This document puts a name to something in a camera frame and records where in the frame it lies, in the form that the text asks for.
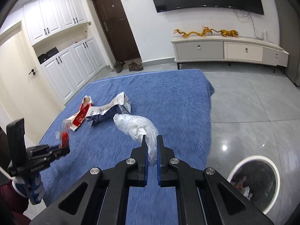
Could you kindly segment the maroon sleeve left forearm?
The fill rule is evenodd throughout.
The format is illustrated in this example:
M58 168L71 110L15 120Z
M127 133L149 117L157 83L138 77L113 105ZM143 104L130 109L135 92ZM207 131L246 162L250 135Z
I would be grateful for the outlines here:
M23 214L28 206L28 197L19 194L11 180L1 186L1 224L30 224Z

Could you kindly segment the blue gloved left hand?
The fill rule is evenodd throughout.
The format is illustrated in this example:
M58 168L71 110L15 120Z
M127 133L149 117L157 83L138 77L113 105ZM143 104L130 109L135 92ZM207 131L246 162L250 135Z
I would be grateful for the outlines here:
M28 198L33 205L40 204L45 194L39 172L25 178L21 176L13 177L12 186L20 196Z

